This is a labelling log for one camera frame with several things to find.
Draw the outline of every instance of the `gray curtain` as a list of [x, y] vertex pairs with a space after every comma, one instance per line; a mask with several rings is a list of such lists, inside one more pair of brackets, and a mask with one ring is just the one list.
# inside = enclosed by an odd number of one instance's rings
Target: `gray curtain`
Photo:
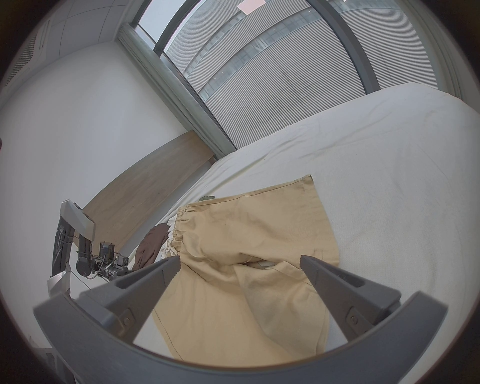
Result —
[[211, 116], [130, 25], [120, 27], [117, 39], [145, 71], [162, 100], [186, 130], [194, 130], [217, 158], [236, 150]]

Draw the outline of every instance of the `white wall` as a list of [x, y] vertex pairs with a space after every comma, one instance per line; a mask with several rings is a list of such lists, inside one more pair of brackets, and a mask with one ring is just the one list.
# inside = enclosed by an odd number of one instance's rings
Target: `white wall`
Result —
[[48, 346], [32, 307], [48, 298], [60, 203], [85, 206], [184, 132], [113, 42], [49, 65], [0, 110], [0, 290], [27, 339]]

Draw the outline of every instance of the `brown cloth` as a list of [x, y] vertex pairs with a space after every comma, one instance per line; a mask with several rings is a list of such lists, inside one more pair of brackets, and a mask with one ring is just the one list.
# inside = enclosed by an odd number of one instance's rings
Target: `brown cloth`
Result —
[[153, 264], [160, 247], [167, 241], [169, 228], [167, 224], [158, 224], [147, 233], [135, 253], [135, 264], [132, 268], [134, 271]]
[[300, 255], [338, 265], [312, 177], [181, 207], [181, 270], [153, 318], [174, 358], [253, 367], [322, 353], [329, 314]]

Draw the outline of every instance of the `mattress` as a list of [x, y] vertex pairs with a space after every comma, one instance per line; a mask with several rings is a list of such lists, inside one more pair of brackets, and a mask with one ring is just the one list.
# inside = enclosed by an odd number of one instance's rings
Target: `mattress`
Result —
[[[422, 290], [448, 305], [436, 337], [402, 380], [412, 383], [451, 343], [480, 291], [479, 164], [480, 115], [449, 94], [403, 84], [220, 159], [161, 222], [205, 195], [230, 196], [311, 174], [341, 268], [400, 290], [402, 302]], [[169, 355], [152, 319], [135, 343]], [[344, 343], [331, 318], [327, 349]]]

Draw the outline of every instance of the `air conditioner vent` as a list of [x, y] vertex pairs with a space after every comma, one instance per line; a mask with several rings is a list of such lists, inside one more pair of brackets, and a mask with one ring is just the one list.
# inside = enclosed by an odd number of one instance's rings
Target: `air conditioner vent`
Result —
[[7, 81], [4, 86], [7, 86], [8, 83], [13, 79], [13, 77], [25, 66], [27, 65], [33, 57], [34, 49], [35, 49], [35, 40], [36, 34], [33, 38], [28, 42], [27, 46], [23, 50], [22, 54], [18, 58], [17, 62], [15, 63], [14, 67], [12, 68], [11, 72], [7, 77]]

